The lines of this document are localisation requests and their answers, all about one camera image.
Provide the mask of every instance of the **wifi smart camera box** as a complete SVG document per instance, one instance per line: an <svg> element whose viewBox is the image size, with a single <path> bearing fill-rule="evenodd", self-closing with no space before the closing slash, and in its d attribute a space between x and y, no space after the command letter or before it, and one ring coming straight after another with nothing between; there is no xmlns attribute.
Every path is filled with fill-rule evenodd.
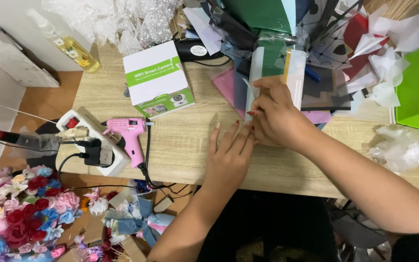
<svg viewBox="0 0 419 262"><path fill-rule="evenodd" d="M154 119L195 104L173 41L124 57L132 105Z"/></svg>

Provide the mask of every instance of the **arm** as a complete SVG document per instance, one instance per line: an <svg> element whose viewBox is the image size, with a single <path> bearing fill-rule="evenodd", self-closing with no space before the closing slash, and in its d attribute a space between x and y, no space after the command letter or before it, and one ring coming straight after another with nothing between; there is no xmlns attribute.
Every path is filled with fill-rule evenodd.
<svg viewBox="0 0 419 262"><path fill-rule="evenodd" d="M208 231L247 176L255 144L251 121L232 142L238 128L237 121L224 134L219 148L220 125L213 130L203 185L160 236L147 261L191 262L198 258Z"/></svg>
<svg viewBox="0 0 419 262"><path fill-rule="evenodd" d="M249 114L272 140L304 155L376 225L395 233L419 233L419 190L379 164L319 131L294 107L278 77L254 86L270 89Z"/></svg>

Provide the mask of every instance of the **spray bottle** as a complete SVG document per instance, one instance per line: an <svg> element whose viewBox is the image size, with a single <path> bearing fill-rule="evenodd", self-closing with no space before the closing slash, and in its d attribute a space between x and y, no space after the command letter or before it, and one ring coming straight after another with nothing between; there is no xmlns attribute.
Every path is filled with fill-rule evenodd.
<svg viewBox="0 0 419 262"><path fill-rule="evenodd" d="M46 39L55 44L59 50L74 60L85 71L94 72L100 68L100 63L85 48L71 36L57 31L55 25L40 15L35 9L27 9L26 14L33 18Z"/></svg>

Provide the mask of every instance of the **hand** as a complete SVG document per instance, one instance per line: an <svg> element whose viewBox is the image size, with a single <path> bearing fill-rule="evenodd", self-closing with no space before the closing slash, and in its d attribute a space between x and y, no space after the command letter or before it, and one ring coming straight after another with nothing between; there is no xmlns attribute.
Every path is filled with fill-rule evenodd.
<svg viewBox="0 0 419 262"><path fill-rule="evenodd" d="M271 96L256 98L248 114L260 121L269 139L296 152L302 151L312 134L319 131L294 106L287 85L276 75L261 78L253 86L269 89Z"/></svg>
<svg viewBox="0 0 419 262"><path fill-rule="evenodd" d="M209 137L206 176L201 188L210 192L232 196L247 176L250 156L256 144L251 121L245 124L234 139L239 128L237 120L224 134L218 148L221 126L218 124Z"/></svg>

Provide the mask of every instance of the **hot glue gun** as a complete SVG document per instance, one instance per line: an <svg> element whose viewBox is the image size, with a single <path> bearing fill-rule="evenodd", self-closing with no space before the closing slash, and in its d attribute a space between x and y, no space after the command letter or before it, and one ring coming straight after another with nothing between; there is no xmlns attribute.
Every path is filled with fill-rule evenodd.
<svg viewBox="0 0 419 262"><path fill-rule="evenodd" d="M111 133L119 133L125 140L125 151L129 154L132 163L131 167L136 168L139 164L143 164L143 154L140 144L138 143L138 135L144 133L146 121L142 118L111 118L101 125L108 127L103 132L104 135Z"/></svg>

